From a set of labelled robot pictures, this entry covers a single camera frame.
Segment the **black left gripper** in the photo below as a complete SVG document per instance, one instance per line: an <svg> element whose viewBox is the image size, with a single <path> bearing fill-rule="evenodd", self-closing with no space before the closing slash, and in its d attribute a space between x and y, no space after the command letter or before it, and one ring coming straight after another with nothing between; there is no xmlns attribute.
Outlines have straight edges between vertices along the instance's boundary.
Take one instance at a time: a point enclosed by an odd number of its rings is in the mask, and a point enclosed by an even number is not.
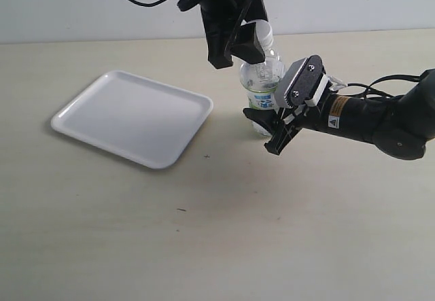
<svg viewBox="0 0 435 301"><path fill-rule="evenodd" d="M262 23L267 20L263 0L179 0L181 11L195 6L201 18L208 47L208 61L215 69L233 66L228 39L236 35L234 56L249 64L263 63L260 45Z"/></svg>

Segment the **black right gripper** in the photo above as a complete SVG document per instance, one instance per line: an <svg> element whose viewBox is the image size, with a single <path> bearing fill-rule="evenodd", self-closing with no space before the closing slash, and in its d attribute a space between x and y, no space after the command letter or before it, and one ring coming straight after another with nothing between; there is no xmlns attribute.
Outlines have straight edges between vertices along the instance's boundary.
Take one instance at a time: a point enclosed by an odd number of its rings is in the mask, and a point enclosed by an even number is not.
<svg viewBox="0 0 435 301"><path fill-rule="evenodd" d="M251 121L257 133L271 135L264 144L267 152L280 155L290 141L304 129L331 135L332 129L328 126L331 106L332 93L327 89L314 107L305 103L290 109L280 107L277 111L246 107L243 114Z"/></svg>

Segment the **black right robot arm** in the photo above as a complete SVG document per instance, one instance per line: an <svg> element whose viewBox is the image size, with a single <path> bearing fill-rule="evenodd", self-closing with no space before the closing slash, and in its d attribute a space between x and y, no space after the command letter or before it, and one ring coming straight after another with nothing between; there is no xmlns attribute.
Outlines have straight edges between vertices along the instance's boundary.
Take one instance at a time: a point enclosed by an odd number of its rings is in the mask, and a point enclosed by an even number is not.
<svg viewBox="0 0 435 301"><path fill-rule="evenodd" d="M434 70L421 75L389 75L380 78L415 83L406 94L392 96L365 86L353 95L325 93L319 106L260 111L245 108L245 117L265 129L271 138L264 146L279 155L302 130L360 141L376 146L388 156L416 160L434 139Z"/></svg>

